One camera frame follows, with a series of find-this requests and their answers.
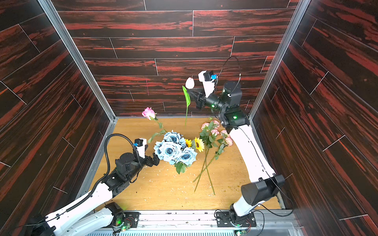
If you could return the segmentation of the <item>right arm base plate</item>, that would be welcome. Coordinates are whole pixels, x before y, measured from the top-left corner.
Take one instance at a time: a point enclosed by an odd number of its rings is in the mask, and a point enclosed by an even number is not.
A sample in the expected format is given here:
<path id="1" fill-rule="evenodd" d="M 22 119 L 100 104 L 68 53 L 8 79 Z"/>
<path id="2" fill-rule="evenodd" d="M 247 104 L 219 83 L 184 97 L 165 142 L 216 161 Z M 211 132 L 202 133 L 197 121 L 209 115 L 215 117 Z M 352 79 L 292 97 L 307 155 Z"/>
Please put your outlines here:
<path id="1" fill-rule="evenodd" d="M 238 216 L 233 211 L 221 211 L 215 210 L 214 217 L 217 222 L 217 226 L 220 227 L 256 227 L 256 219 L 253 213 L 249 213 L 245 216 Z"/>

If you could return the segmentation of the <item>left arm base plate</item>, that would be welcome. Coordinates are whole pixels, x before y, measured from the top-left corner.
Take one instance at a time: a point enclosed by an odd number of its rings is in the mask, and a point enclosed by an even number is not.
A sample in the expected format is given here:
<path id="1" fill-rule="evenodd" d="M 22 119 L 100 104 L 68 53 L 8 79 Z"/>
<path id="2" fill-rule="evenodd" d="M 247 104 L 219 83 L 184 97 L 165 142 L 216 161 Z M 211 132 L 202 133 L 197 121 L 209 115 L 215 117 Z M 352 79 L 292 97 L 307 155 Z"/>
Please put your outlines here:
<path id="1" fill-rule="evenodd" d="M 130 228 L 137 228 L 139 222 L 140 212 L 124 211 L 116 213 L 113 216 L 111 223 L 104 228 L 114 230 L 128 230 Z"/>

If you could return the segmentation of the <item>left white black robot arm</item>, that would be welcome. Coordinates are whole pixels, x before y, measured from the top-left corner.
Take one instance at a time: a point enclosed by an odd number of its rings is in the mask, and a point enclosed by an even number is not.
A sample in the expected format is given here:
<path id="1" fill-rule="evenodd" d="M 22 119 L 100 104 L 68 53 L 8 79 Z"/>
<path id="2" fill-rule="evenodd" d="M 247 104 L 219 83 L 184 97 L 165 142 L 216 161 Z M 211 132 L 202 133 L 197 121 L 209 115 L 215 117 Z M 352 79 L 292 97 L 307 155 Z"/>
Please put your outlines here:
<path id="1" fill-rule="evenodd" d="M 84 236 L 114 223 L 122 224 L 121 208 L 117 204 L 109 204 L 94 214 L 90 212 L 113 199 L 135 182 L 143 167 L 157 166 L 159 158 L 156 155 L 138 157 L 137 154 L 128 152 L 116 159 L 115 164 L 115 169 L 89 193 L 45 217 L 36 217 L 30 226 L 26 227 L 24 234 Z"/>

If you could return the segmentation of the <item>pink peony flower stem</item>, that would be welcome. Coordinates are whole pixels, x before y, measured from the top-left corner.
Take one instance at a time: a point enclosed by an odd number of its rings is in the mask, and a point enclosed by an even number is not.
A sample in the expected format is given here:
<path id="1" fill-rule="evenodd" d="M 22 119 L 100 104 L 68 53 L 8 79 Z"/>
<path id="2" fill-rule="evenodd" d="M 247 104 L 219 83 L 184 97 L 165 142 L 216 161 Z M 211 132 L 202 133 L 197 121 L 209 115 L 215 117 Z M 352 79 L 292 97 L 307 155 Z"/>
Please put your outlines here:
<path id="1" fill-rule="evenodd" d="M 197 190 L 197 188 L 199 186 L 199 182 L 200 182 L 202 176 L 205 173 L 207 173 L 207 175 L 209 177 L 211 189 L 212 189 L 213 193 L 215 194 L 215 190 L 214 190 L 214 187 L 213 187 L 213 184 L 212 184 L 212 181 L 211 181 L 211 177 L 210 177 L 210 174 L 209 174 L 209 171 L 208 171 L 208 155 L 209 155 L 210 149 L 212 149 L 213 147 L 218 147 L 217 144 L 216 144 L 216 140 L 217 140 L 218 135 L 220 135 L 219 128 L 220 128 L 220 125 L 216 124 L 214 121 L 210 122 L 210 123 L 205 123 L 201 127 L 202 131 L 199 134 L 199 138 L 204 143 L 204 155 L 205 155 L 205 157 L 204 157 L 201 172 L 198 174 L 198 176 L 194 180 L 194 182 L 196 182 L 195 191 Z"/>

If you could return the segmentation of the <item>small pink flower bud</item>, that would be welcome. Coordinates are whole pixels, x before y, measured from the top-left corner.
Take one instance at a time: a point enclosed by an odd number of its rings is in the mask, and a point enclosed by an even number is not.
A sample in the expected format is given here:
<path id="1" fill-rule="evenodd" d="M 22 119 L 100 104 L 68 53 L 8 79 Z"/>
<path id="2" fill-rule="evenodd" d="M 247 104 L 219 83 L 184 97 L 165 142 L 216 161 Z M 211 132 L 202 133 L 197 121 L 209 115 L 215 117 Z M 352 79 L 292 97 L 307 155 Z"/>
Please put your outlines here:
<path id="1" fill-rule="evenodd" d="M 188 93 L 188 90 L 194 88 L 194 86 L 195 86 L 195 81 L 192 77 L 189 77 L 186 80 L 185 85 L 182 86 L 184 96 L 185 96 L 185 99 L 186 99 L 186 119 L 185 119 L 185 123 L 187 123 L 188 110 L 189 110 L 189 106 L 191 104 L 191 98 L 190 98 L 190 95 Z"/>

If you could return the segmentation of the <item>single magenta rose stem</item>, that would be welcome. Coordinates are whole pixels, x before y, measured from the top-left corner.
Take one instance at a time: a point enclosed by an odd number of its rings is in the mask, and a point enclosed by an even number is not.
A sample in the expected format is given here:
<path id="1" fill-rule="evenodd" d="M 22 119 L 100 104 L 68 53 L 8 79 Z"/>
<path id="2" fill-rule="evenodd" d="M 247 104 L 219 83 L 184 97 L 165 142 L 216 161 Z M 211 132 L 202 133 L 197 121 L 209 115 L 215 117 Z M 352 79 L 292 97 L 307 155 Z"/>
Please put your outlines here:
<path id="1" fill-rule="evenodd" d="M 152 108 L 147 107 L 142 112 L 142 116 L 147 118 L 150 121 L 155 121 L 160 128 L 159 132 L 156 132 L 151 136 L 151 138 L 147 141 L 148 143 L 151 143 L 156 136 L 165 135 L 167 133 L 166 129 L 164 128 L 163 124 L 158 120 L 156 113 Z"/>

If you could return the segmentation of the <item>pale pink flower stem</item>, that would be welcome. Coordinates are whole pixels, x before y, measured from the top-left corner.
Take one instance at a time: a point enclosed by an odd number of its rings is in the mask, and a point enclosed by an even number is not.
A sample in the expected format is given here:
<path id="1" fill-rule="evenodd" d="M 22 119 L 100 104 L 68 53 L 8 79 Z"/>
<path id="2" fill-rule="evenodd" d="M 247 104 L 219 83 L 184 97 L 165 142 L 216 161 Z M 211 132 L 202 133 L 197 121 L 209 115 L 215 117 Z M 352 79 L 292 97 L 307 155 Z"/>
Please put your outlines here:
<path id="1" fill-rule="evenodd" d="M 220 126 L 220 123 L 217 120 L 213 120 L 210 118 L 210 121 L 208 123 L 204 123 L 201 127 L 202 131 L 200 132 L 200 138 L 203 140 L 205 144 L 205 159 L 203 163 L 203 171 L 206 171 L 209 181 L 210 181 L 210 186 L 213 191 L 213 194 L 215 194 L 215 190 L 212 184 L 212 180 L 210 177 L 210 173 L 207 167 L 208 161 L 207 157 L 209 155 L 210 149 L 213 147 L 216 137 L 219 135 L 218 128 Z"/>

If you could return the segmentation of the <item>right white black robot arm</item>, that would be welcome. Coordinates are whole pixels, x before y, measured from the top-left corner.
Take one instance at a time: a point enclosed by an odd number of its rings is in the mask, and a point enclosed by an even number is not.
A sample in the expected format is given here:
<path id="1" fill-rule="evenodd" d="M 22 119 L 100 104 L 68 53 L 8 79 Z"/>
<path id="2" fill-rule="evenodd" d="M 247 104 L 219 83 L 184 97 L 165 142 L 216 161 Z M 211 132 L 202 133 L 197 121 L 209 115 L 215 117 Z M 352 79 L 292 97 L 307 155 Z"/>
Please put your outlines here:
<path id="1" fill-rule="evenodd" d="M 203 88 L 189 88 L 187 92 L 198 109 L 207 106 L 219 113 L 221 125 L 237 145 L 246 164 L 251 182 L 241 187 L 242 196 L 230 206 L 230 217 L 236 221 L 275 197 L 285 179 L 276 174 L 258 146 L 250 121 L 240 108 L 242 90 L 239 83 L 226 82 L 220 95 L 215 94 L 215 83 L 210 81 L 203 82 Z"/>

